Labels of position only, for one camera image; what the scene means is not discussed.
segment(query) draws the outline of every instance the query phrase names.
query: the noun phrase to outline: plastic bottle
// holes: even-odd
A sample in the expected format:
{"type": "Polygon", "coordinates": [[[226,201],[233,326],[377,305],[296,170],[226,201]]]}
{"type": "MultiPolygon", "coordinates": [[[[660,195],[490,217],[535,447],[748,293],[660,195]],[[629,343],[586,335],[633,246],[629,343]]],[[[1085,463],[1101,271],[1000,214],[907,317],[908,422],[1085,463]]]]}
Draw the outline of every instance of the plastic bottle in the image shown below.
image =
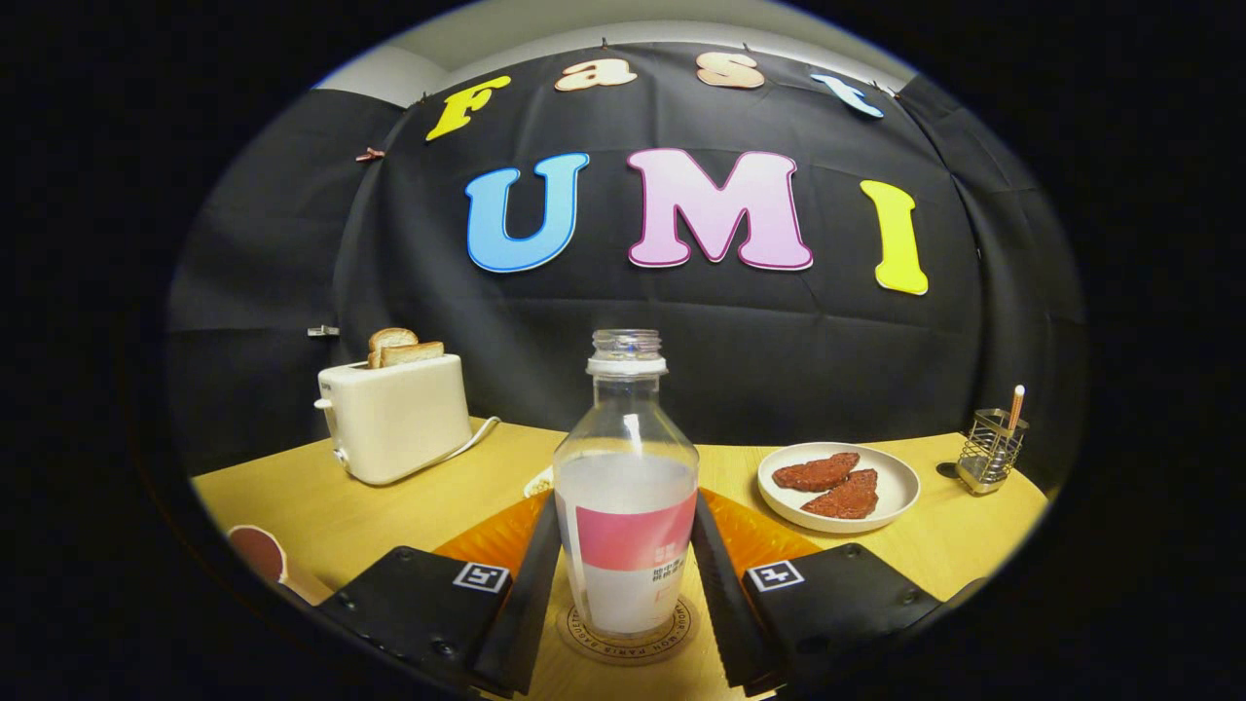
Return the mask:
{"type": "Polygon", "coordinates": [[[593,345],[593,408],[553,454],[558,528],[584,623],[643,636],[679,598],[700,457],[658,406],[658,331],[598,330],[593,345]]]}

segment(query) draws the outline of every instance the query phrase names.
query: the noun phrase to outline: pink letter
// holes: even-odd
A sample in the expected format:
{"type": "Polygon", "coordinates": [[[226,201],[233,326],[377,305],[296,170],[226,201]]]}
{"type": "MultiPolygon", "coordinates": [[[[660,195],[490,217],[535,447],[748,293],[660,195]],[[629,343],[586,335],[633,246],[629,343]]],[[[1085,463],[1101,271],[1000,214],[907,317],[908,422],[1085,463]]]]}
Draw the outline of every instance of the pink letter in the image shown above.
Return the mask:
{"type": "Polygon", "coordinates": [[[721,188],[679,148],[637,151],[627,159],[640,171],[644,187],[644,229],[628,258],[647,268],[687,263],[692,248],[675,233],[683,214],[701,252],[718,263],[749,214],[749,238],[738,252],[755,268],[799,270],[814,264],[814,253],[800,240],[791,173],[796,162],[778,153],[750,151],[735,161],[721,188]]]}

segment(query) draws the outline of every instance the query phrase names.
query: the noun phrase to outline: toaster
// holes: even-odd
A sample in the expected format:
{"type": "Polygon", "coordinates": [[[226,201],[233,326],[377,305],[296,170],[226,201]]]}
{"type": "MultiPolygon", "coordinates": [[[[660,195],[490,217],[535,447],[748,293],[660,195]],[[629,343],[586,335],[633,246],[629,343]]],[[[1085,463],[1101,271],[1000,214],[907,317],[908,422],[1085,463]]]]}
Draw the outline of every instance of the toaster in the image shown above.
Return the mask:
{"type": "Polygon", "coordinates": [[[434,466],[472,438],[459,356],[388,369],[338,366],[318,380],[315,408],[324,411],[333,454],[366,484],[434,466]]]}

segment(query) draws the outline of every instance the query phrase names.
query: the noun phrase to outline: pink label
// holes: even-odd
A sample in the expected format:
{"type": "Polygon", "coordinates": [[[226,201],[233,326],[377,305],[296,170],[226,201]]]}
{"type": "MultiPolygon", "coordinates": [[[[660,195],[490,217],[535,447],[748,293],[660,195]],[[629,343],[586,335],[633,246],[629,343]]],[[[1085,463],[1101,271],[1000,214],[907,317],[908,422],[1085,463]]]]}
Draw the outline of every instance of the pink label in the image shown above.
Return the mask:
{"type": "Polygon", "coordinates": [[[697,491],[669,509],[645,514],[606,514],[576,507],[579,553],[603,570],[645,570],[683,555],[697,513],[697,491]]]}

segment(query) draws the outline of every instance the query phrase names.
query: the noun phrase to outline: clip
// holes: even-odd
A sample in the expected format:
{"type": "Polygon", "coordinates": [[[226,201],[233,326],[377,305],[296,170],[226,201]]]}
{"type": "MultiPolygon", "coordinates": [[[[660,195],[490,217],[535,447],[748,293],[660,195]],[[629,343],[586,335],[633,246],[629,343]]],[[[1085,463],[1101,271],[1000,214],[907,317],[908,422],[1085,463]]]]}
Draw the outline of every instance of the clip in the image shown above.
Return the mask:
{"type": "Polygon", "coordinates": [[[366,163],[368,161],[375,161],[376,158],[384,158],[384,157],[385,157],[384,151],[378,151],[371,146],[369,146],[366,153],[364,153],[363,156],[355,156],[355,161],[359,163],[366,163]]]}

